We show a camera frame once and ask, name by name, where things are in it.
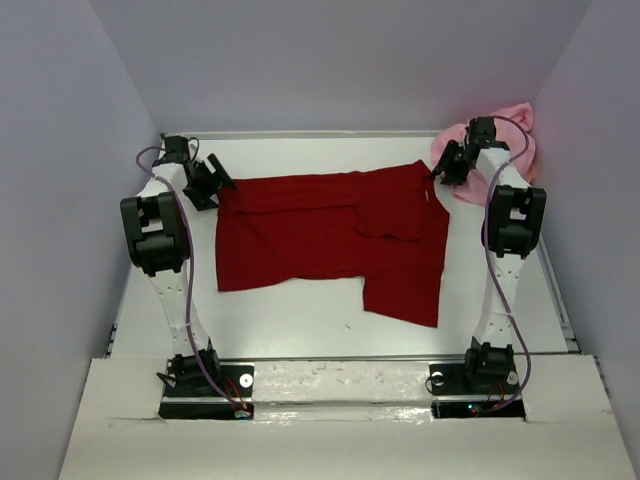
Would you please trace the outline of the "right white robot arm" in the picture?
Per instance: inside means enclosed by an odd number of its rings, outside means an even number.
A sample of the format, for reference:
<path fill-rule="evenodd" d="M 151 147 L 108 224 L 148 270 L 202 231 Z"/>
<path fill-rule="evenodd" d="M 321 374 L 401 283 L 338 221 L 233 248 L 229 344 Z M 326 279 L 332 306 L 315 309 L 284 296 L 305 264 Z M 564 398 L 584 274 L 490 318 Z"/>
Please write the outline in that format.
<path fill-rule="evenodd" d="M 546 193 L 519 173 L 513 153 L 497 136 L 497 116 L 469 121 L 462 140 L 451 140 L 434 169 L 442 184 L 463 185 L 471 172 L 486 180 L 481 244 L 487 280 L 478 324 L 461 363 L 437 364 L 425 382 L 434 396 L 474 396 L 499 393 L 504 402 L 518 396 L 529 380 L 517 374 L 516 346 L 530 353 L 515 320 L 513 306 L 522 267 L 538 245 Z"/>

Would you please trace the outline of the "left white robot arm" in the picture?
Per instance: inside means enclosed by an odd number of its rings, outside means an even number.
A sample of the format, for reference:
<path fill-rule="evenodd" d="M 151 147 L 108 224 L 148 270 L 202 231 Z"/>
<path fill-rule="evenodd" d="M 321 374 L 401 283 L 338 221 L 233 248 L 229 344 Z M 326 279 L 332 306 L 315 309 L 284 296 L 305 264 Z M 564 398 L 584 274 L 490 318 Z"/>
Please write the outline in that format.
<path fill-rule="evenodd" d="M 216 155 L 198 157 L 199 146 L 196 137 L 174 135 L 142 149 L 135 163 L 150 179 L 120 202 L 120 213 L 131 262 L 151 282 L 171 335 L 170 369 L 158 377 L 187 396 L 216 393 L 232 402 L 221 389 L 220 361 L 193 300 L 195 248 L 181 198 L 198 212 L 216 209 L 218 193 L 236 184 Z"/>

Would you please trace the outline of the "red t shirt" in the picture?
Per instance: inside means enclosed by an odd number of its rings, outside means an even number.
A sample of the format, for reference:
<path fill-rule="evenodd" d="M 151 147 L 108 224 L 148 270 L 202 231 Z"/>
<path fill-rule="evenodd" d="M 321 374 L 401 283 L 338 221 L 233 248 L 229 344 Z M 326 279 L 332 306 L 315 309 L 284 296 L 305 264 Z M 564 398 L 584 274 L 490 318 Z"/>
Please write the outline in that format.
<path fill-rule="evenodd" d="M 360 277 L 365 311 L 437 327 L 450 215 L 423 161 L 240 179 L 218 199 L 219 291 Z"/>

